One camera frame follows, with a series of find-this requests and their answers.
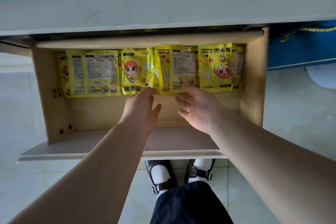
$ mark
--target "hand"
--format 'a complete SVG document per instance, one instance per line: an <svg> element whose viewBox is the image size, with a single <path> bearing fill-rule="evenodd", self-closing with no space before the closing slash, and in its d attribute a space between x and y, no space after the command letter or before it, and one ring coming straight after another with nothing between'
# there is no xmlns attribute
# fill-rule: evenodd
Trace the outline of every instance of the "hand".
<svg viewBox="0 0 336 224"><path fill-rule="evenodd" d="M194 128L209 134L211 119L220 114L223 105L210 92L200 90L193 86L182 86L185 93L178 94L176 102L185 111L179 110L178 113L187 120Z"/></svg>
<svg viewBox="0 0 336 224"><path fill-rule="evenodd" d="M139 94L130 96L126 101L120 122L129 124L130 129L134 125L139 125L135 129L143 129L145 136L148 137L156 127L161 110L161 104L158 104L152 110L155 93L156 89L148 87Z"/></svg>

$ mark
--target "white sock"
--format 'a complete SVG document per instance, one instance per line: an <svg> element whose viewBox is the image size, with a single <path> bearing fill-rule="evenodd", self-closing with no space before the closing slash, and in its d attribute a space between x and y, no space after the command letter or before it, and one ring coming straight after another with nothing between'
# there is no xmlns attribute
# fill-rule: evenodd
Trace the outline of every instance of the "white sock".
<svg viewBox="0 0 336 224"><path fill-rule="evenodd" d="M212 165L212 158L197 158L195 159L195 163L193 164L194 167L197 169L201 169L204 171L208 171L211 168ZM189 178L188 183L191 182L197 182L197 181L203 181L208 182L206 178L203 177L196 177L196 178Z"/></svg>
<svg viewBox="0 0 336 224"><path fill-rule="evenodd" d="M163 165L154 166L150 173L152 175L154 184L160 184L162 182L166 182L170 178L167 168ZM166 191L168 191L168 189L161 190L157 198Z"/></svg>

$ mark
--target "dark blue pants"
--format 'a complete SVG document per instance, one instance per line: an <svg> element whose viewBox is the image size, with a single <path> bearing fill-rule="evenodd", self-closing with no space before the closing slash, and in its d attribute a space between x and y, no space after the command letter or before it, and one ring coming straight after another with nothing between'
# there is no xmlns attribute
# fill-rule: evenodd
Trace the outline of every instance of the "dark blue pants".
<svg viewBox="0 0 336 224"><path fill-rule="evenodd" d="M221 201L206 182L173 188L158 197L150 224L233 224Z"/></svg>

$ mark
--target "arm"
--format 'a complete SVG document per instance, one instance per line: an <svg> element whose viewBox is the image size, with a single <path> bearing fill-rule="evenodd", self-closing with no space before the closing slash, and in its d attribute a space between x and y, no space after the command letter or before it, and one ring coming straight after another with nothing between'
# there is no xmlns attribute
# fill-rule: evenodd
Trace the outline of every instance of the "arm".
<svg viewBox="0 0 336 224"><path fill-rule="evenodd" d="M335 161L227 110L211 93L184 90L179 114L211 136L282 223L336 223Z"/></svg>
<svg viewBox="0 0 336 224"><path fill-rule="evenodd" d="M145 142L161 105L152 110L156 89L127 101L120 122L72 170L10 223L118 223Z"/></svg>

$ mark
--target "person's left arm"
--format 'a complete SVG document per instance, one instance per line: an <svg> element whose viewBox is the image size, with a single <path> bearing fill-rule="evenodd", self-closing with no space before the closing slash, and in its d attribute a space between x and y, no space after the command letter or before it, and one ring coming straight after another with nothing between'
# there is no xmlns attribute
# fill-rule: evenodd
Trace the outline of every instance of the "person's left arm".
<svg viewBox="0 0 336 224"><path fill-rule="evenodd" d="M156 89L127 101L124 114L98 145L22 212L16 223L115 223L154 130L161 105L152 110Z"/></svg>

